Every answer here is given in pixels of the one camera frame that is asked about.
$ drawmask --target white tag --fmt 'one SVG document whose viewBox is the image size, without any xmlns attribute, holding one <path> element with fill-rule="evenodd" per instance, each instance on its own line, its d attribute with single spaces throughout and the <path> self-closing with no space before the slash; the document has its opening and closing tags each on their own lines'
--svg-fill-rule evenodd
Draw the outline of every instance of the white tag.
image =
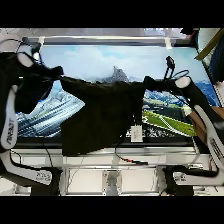
<svg viewBox="0 0 224 224">
<path fill-rule="evenodd" d="M 143 142 L 142 126 L 131 126 L 131 142 Z"/>
</svg>

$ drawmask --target clothing label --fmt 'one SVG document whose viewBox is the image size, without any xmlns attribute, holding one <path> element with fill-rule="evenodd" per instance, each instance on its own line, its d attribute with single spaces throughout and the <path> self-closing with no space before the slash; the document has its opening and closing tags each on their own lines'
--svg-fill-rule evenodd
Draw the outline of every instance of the clothing label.
<svg viewBox="0 0 224 224">
<path fill-rule="evenodd" d="M 143 142 L 142 126 L 131 126 L 131 142 Z"/>
</svg>

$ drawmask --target blue sky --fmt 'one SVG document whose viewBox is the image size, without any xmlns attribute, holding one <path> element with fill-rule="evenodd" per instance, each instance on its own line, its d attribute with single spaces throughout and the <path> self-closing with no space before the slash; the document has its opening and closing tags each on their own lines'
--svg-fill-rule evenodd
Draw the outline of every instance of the blue sky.
<svg viewBox="0 0 224 224">
<path fill-rule="evenodd" d="M 109 77 L 114 65 L 123 69 L 128 77 L 143 80 L 149 75 L 162 79 L 167 68 L 166 57 L 171 56 L 175 60 L 175 72 L 188 69 L 193 81 L 209 81 L 202 63 L 194 59 L 197 52 L 193 48 L 67 45 L 44 46 L 41 54 L 47 66 L 61 65 L 66 76 L 84 80 Z"/>
</svg>

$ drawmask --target large screen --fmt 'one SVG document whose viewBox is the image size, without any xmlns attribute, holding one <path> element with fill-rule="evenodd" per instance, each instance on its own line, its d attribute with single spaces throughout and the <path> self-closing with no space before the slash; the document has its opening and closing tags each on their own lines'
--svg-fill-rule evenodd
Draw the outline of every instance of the large screen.
<svg viewBox="0 0 224 224">
<path fill-rule="evenodd" d="M 189 76 L 206 95 L 211 106 L 220 106 L 217 95 L 197 51 L 190 47 L 52 45 L 43 46 L 41 55 L 48 67 L 62 66 L 69 77 L 89 82 L 142 82 L 145 76 L 162 79 L 167 69 L 166 57 L 175 61 L 175 72 L 189 70 Z M 192 123 L 186 115 L 190 108 L 168 92 L 146 90 L 142 108 L 148 137 L 194 136 Z M 39 102 L 30 114 L 17 114 L 19 137 L 57 137 L 60 124 L 85 105 L 65 92 L 55 81 L 48 98 Z"/>
</svg>

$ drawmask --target black border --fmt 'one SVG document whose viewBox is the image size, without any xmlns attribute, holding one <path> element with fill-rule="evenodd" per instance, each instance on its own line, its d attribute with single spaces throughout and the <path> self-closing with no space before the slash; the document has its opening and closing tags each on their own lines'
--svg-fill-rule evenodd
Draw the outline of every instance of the black border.
<svg viewBox="0 0 224 224">
<path fill-rule="evenodd" d="M 148 42 L 75 42 L 75 39 L 71 37 L 59 37 L 61 39 L 70 39 L 72 41 L 68 42 L 59 42 L 55 41 L 55 38 L 46 38 L 44 45 L 123 45 L 123 46 L 165 46 L 164 39 L 160 39 L 160 43 L 148 43 Z M 31 37 L 28 38 L 29 43 L 36 43 L 39 38 Z M 196 48 L 195 41 L 191 39 L 179 39 L 179 38 L 171 38 L 172 47 L 192 47 Z M 143 138 L 143 143 L 131 143 L 130 138 L 125 138 L 124 142 L 119 145 L 119 148 L 137 148 L 137 147 L 193 147 L 192 137 L 151 137 L 150 139 Z M 16 149 L 26 148 L 26 149 L 61 149 L 61 138 L 60 137 L 52 137 L 52 138 L 27 138 L 27 137 L 19 137 L 17 140 L 17 144 L 15 145 Z"/>
</svg>

